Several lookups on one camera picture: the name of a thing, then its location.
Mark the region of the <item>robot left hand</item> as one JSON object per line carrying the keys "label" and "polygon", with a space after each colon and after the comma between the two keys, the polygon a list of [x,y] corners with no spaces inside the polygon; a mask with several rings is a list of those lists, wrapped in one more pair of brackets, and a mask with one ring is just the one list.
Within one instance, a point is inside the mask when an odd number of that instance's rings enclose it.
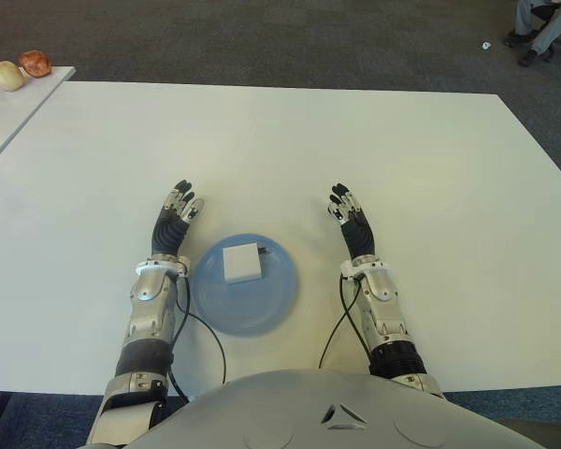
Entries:
{"label": "robot left hand", "polygon": [[203,209],[189,181],[182,180],[167,194],[151,235],[151,254],[176,256],[188,229]]}

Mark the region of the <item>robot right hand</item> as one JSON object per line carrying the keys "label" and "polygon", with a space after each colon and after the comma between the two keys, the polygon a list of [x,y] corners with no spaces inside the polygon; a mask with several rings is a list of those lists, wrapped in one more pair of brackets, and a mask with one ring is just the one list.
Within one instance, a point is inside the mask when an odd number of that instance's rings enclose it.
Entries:
{"label": "robot right hand", "polygon": [[332,186],[331,191],[327,211],[339,224],[351,259],[374,255],[376,251],[373,232],[359,201],[342,183]]}

